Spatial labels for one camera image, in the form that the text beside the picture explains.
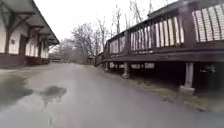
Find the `wooden railing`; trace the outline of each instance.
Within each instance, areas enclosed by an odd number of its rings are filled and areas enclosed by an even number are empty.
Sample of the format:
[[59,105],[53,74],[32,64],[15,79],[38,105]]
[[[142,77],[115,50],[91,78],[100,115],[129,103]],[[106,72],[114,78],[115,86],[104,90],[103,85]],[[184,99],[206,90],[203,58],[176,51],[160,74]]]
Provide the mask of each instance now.
[[136,54],[224,50],[224,1],[180,0],[109,39],[105,59]]

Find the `support post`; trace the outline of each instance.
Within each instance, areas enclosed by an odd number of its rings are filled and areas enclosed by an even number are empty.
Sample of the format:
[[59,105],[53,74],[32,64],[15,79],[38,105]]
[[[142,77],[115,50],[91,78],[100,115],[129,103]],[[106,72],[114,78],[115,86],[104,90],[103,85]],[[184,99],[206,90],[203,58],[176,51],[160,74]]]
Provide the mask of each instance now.
[[186,63],[186,76],[185,85],[180,87],[180,93],[191,96],[194,94],[195,89],[192,88],[194,78],[194,63]]
[[125,62],[124,63],[124,73],[122,75],[122,78],[124,78],[124,79],[130,78],[130,69],[131,69],[131,64],[129,62]]
[[[125,31],[125,47],[124,47],[124,55],[128,56],[131,54],[131,42],[130,42],[130,33],[129,31]],[[131,70],[131,63],[130,62],[124,62],[124,73],[122,75],[122,78],[128,79],[130,78],[130,70]]]
[[110,68],[110,62],[105,62],[105,69],[104,69],[104,71],[105,72],[109,72],[110,71],[109,68]]

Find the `roof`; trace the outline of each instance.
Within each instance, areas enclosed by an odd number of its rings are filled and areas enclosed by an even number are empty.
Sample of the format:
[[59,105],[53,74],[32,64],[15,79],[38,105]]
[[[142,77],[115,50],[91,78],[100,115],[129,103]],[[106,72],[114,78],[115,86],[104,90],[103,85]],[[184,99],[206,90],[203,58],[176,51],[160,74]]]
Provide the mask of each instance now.
[[44,28],[41,29],[39,33],[47,35],[49,34],[50,39],[49,45],[56,45],[60,43],[58,38],[51,30],[46,20],[44,19],[34,0],[2,0],[2,1],[13,12],[34,13],[34,15],[32,15],[32,17],[30,17],[26,21],[26,23],[30,26],[43,26]]

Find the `paved road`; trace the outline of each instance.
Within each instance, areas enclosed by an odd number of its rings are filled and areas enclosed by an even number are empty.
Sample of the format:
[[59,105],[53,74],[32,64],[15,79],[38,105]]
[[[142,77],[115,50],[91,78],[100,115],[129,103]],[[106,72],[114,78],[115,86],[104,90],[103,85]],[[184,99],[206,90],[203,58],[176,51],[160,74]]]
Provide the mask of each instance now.
[[25,86],[33,93],[0,109],[2,128],[224,127],[221,115],[164,102],[92,67],[52,64],[29,70],[39,71]]

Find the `pillar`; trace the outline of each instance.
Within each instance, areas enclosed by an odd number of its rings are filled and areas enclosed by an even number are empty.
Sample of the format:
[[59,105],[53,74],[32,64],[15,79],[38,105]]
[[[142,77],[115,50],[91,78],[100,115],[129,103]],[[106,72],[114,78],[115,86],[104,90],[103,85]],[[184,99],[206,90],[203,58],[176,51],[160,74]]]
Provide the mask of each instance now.
[[105,72],[109,72],[109,68],[110,68],[110,62],[105,62]]
[[130,78],[130,69],[131,69],[131,64],[128,62],[124,63],[124,73],[122,75],[122,78],[128,79]]
[[195,89],[192,88],[194,78],[194,63],[186,63],[185,84],[180,87],[180,93],[184,95],[193,95]]

